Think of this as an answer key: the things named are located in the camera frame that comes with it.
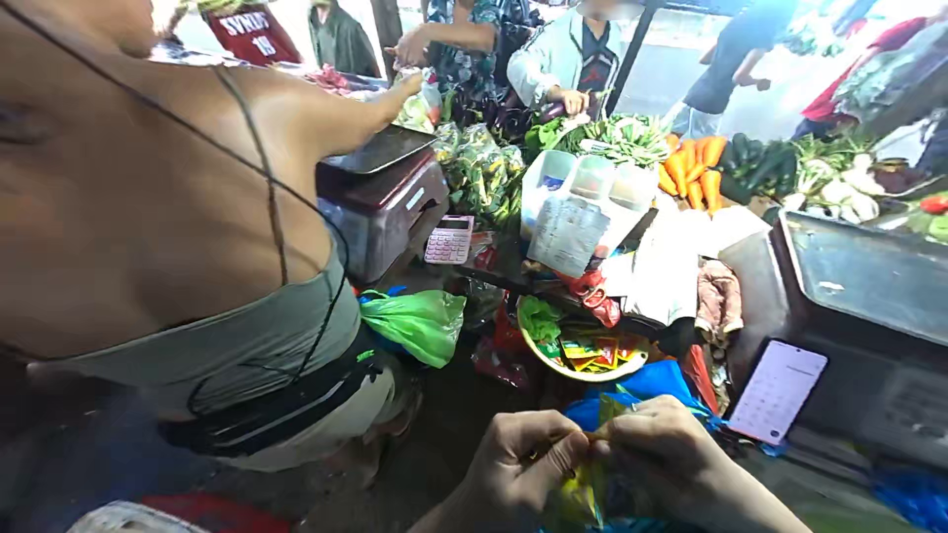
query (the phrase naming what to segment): green plastic bag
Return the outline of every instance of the green plastic bag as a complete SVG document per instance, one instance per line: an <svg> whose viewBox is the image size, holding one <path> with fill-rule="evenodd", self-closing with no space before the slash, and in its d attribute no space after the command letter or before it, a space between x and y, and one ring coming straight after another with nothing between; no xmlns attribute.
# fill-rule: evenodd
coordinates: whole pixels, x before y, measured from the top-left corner
<svg viewBox="0 0 948 533"><path fill-rule="evenodd" d="M454 357L454 345L465 321L464 296L443 290L423 290L405 296L378 297L361 305L362 320L428 366L444 367Z"/></svg>

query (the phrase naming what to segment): metal tray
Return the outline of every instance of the metal tray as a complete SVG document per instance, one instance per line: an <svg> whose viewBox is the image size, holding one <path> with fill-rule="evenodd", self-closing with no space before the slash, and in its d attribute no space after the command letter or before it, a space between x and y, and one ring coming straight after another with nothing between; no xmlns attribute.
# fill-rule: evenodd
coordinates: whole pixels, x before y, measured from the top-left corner
<svg viewBox="0 0 948 533"><path fill-rule="evenodd" d="M326 157L322 162L352 174L372 174L428 148L435 139L434 135L391 124L354 152Z"/></svg>

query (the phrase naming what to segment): red shirt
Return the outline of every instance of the red shirt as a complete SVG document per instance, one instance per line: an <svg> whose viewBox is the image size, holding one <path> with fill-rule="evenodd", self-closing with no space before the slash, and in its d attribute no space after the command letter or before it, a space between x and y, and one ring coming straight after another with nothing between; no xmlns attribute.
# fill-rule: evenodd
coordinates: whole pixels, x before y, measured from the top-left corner
<svg viewBox="0 0 948 533"><path fill-rule="evenodd" d="M868 49L877 47L882 52L898 50L903 47L905 43L908 43L912 37L915 37L918 32L925 29L927 24L928 19L925 17L898 23L880 35L878 39L869 45ZM850 72L852 72L852 66L847 68L846 72L839 77L839 80L833 82L832 85L827 87L827 90L823 91L823 94L816 97L816 100L803 110L803 116L815 122L835 122L843 117L843 115L836 113L836 102L832 100L832 95L836 93L836 89L843 84Z"/></svg>
<svg viewBox="0 0 948 533"><path fill-rule="evenodd" d="M237 59L258 66L302 63L286 31L266 6L248 4L230 15L205 13L217 41Z"/></svg>

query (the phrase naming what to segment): white plastic container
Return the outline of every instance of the white plastic container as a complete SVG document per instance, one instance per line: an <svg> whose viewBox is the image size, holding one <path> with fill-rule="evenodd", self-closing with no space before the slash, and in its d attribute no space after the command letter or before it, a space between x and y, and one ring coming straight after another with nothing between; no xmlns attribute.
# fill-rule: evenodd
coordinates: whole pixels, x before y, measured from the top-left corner
<svg viewBox="0 0 948 533"><path fill-rule="evenodd" d="M537 215L543 202L564 185L569 190L567 178L573 173L576 156L547 150L542 152L523 174L520 189L520 239L528 243L533 238Z"/></svg>

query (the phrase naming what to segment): orange carrot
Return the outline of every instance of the orange carrot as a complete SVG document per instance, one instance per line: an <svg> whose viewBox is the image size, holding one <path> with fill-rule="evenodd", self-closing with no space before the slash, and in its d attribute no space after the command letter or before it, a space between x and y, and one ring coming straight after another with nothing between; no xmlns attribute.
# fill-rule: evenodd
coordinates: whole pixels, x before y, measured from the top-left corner
<svg viewBox="0 0 948 533"><path fill-rule="evenodd" d="M688 202L691 203L691 209L704 211L704 193L702 192L702 184L693 181L688 184Z"/></svg>
<svg viewBox="0 0 948 533"><path fill-rule="evenodd" d="M678 195L678 186L675 185L675 180L668 175L668 170L665 169L665 165L658 166L658 186L662 191L672 196Z"/></svg>
<svg viewBox="0 0 948 533"><path fill-rule="evenodd" d="M698 178L704 174L704 171L708 170L704 165L695 165L688 175L684 178L685 183L691 183L692 181L698 181Z"/></svg>
<svg viewBox="0 0 948 533"><path fill-rule="evenodd" d="M712 137L704 146L704 164L709 167L718 165L720 155L724 153L727 146L727 137Z"/></svg>
<svg viewBox="0 0 948 533"><path fill-rule="evenodd" d="M708 202L708 212L714 214L721 208L720 200L720 172L708 171L702 175L702 192Z"/></svg>
<svg viewBox="0 0 948 533"><path fill-rule="evenodd" d="M668 134L665 136L665 142L668 143L668 151L674 154L678 151L678 143L680 139L675 134Z"/></svg>
<svg viewBox="0 0 948 533"><path fill-rule="evenodd" d="M690 172L698 164L698 142L693 138L682 141L682 152L687 157L684 167Z"/></svg>
<svg viewBox="0 0 948 533"><path fill-rule="evenodd" d="M711 137L705 137L698 140L698 145L695 147L695 156L699 165L707 164L704 162L704 147L708 145L708 141L710 140Z"/></svg>
<svg viewBox="0 0 948 533"><path fill-rule="evenodd" d="M684 153L675 152L668 158L668 161L665 162L665 169L668 170L668 175L675 180L675 189L678 190L678 196L684 196L687 194L687 185L688 182L688 170L684 166Z"/></svg>

